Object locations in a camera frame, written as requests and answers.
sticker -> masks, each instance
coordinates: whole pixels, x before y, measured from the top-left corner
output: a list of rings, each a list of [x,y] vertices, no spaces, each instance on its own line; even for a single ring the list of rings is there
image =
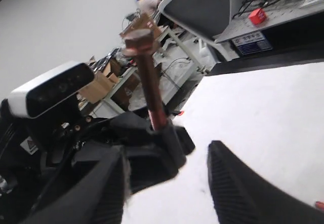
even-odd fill
[[[38,148],[36,146],[36,144],[32,141],[32,139],[30,137],[28,137],[27,139],[25,139],[21,144],[21,147],[23,147],[23,149],[25,151],[28,152],[28,154],[30,155],[34,155],[34,153],[36,153],[38,151]]]
[[[272,50],[271,44],[259,31],[234,38],[232,42],[243,55]]]

gray chair back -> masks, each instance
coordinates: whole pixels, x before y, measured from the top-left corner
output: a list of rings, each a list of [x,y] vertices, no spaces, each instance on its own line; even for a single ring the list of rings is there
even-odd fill
[[[221,34],[243,0],[162,0],[159,10],[194,35],[210,41]]]

white camera housing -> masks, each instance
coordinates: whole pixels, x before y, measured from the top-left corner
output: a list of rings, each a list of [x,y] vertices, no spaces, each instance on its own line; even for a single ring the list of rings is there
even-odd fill
[[[37,118],[93,79],[94,74],[85,63],[62,64],[13,90],[8,96],[11,114],[19,118]]]

copper rod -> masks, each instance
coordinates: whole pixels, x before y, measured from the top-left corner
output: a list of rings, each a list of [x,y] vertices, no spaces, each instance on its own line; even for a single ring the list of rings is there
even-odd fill
[[[153,64],[152,54],[155,50],[153,33],[150,29],[134,30],[125,37],[125,43],[124,54],[133,57],[138,66],[153,130],[161,130],[168,121]]]

white wall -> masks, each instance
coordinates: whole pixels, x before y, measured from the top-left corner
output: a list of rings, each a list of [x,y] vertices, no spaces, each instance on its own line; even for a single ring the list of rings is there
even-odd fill
[[[105,56],[135,9],[134,0],[1,1],[0,99],[68,60]]]

